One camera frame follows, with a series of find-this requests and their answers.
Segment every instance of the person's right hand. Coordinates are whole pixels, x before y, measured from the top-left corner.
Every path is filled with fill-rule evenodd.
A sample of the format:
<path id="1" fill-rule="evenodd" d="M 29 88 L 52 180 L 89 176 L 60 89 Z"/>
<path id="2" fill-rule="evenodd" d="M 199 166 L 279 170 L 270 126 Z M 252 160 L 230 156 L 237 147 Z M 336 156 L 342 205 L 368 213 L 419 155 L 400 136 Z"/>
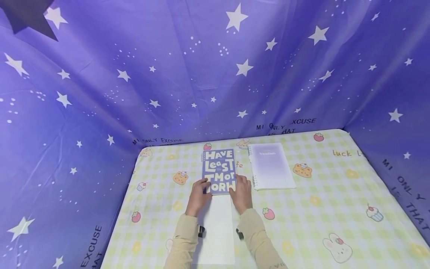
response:
<path id="1" fill-rule="evenodd" d="M 252 208 L 251 181 L 247 180 L 246 176 L 236 175 L 236 191 L 230 187 L 228 192 L 239 215 Z"/>

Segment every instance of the bear cartoon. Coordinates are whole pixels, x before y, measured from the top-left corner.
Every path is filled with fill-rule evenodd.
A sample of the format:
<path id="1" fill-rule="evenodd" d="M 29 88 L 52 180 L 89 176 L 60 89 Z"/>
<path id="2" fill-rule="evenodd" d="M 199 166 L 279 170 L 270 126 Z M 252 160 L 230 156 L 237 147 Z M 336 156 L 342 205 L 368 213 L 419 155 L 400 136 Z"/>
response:
<path id="1" fill-rule="evenodd" d="M 187 172 L 185 172 L 185 171 L 177 172 L 173 176 L 173 181 L 175 181 L 179 185 L 184 185 L 185 182 L 187 181 L 187 179 L 188 179 L 188 175 L 187 175 Z"/>
<path id="2" fill-rule="evenodd" d="M 243 138 L 236 144 L 236 146 L 238 146 L 240 149 L 248 149 L 249 144 L 251 144 L 249 138 Z"/>
<path id="3" fill-rule="evenodd" d="M 147 147 L 144 148 L 140 151 L 140 157 L 148 157 L 148 156 L 152 156 L 152 151 L 151 151 L 151 147 Z"/>
<path id="4" fill-rule="evenodd" d="M 337 263 L 348 261 L 352 256 L 352 248 L 334 233 L 329 234 L 329 238 L 324 238 L 322 244 L 330 251 L 334 260 Z"/>
<path id="5" fill-rule="evenodd" d="M 293 168 L 293 172 L 306 178 L 310 178 L 312 176 L 312 168 L 310 168 L 307 164 L 296 164 Z"/>

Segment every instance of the notebook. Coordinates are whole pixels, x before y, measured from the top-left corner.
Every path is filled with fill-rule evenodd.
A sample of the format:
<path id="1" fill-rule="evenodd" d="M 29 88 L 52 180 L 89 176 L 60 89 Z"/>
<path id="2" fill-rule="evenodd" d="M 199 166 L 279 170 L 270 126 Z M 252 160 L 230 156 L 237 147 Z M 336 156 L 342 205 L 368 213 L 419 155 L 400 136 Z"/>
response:
<path id="1" fill-rule="evenodd" d="M 255 190 L 296 187 L 281 143 L 248 145 Z"/>
<path id="2" fill-rule="evenodd" d="M 229 194 L 231 187 L 236 190 L 236 163 L 234 150 L 205 150 L 203 151 L 202 177 L 207 178 L 211 185 L 205 192 L 213 195 Z"/>

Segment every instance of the beige jacket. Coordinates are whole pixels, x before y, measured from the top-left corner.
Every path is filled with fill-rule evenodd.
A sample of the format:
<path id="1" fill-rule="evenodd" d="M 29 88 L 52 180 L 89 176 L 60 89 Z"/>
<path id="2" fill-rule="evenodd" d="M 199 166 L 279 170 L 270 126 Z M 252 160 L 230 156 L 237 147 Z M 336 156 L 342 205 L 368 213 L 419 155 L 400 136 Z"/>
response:
<path id="1" fill-rule="evenodd" d="M 246 246 L 254 257 L 258 269 L 288 269 L 267 237 L 263 220 L 255 209 L 248 209 L 240 216 L 237 228 L 243 233 Z M 197 218 L 186 215 L 179 218 L 172 250 L 164 269 L 190 268 L 197 246 L 198 231 Z"/>

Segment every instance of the spiral notebook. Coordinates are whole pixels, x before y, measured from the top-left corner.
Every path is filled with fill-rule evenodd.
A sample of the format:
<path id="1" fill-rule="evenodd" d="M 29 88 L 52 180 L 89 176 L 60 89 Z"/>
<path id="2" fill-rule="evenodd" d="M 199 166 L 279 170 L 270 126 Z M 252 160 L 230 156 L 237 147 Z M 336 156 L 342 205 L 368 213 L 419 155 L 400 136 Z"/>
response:
<path id="1" fill-rule="evenodd" d="M 281 143 L 248 145 L 255 190 L 296 188 Z"/>

